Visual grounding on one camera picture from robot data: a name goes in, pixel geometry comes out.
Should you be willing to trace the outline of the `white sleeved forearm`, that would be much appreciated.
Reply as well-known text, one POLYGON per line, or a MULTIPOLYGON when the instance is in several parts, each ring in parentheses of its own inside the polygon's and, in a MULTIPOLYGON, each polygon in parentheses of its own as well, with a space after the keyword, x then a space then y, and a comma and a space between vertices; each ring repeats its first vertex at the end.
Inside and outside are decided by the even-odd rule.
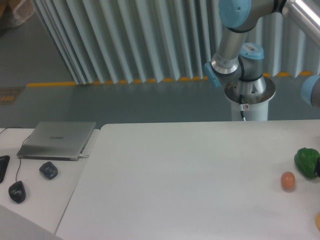
POLYGON ((61 238, 25 217, 0 206, 1 240, 60 240, 61 238))

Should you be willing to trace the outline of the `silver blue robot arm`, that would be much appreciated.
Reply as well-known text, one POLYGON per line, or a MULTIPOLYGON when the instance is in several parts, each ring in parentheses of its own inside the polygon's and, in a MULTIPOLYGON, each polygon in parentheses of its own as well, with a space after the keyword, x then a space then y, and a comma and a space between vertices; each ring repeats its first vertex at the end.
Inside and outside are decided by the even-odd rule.
POLYGON ((225 28, 204 71, 215 87, 226 82, 224 95, 231 104, 233 121, 266 121, 276 86, 263 77, 263 47, 246 42, 247 34, 261 17, 281 13, 318 45, 320 8, 312 0, 221 0, 218 6, 225 28))

